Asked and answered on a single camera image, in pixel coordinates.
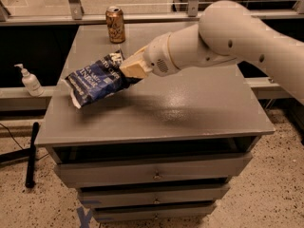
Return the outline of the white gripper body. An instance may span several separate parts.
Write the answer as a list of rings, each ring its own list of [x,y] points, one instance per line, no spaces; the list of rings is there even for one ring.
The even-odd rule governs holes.
[[[169,53],[170,33],[156,37],[144,50],[143,58],[152,68],[152,72],[165,77],[178,73],[180,70],[174,65]]]

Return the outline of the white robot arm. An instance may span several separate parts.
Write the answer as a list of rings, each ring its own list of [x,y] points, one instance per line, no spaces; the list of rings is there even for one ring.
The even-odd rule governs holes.
[[[190,27],[153,39],[125,59],[129,78],[165,77],[188,67],[226,66],[245,61],[304,104],[304,43],[267,26],[228,0],[208,6]]]

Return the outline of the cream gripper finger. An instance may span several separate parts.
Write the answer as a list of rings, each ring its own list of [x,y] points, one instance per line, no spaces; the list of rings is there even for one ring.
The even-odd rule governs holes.
[[[152,68],[147,65],[141,54],[137,54],[124,60],[120,71],[125,77],[143,79],[152,72]]]
[[[144,47],[140,48],[133,55],[137,55],[137,54],[143,53],[146,50],[146,48],[147,48],[147,46],[144,46]]]

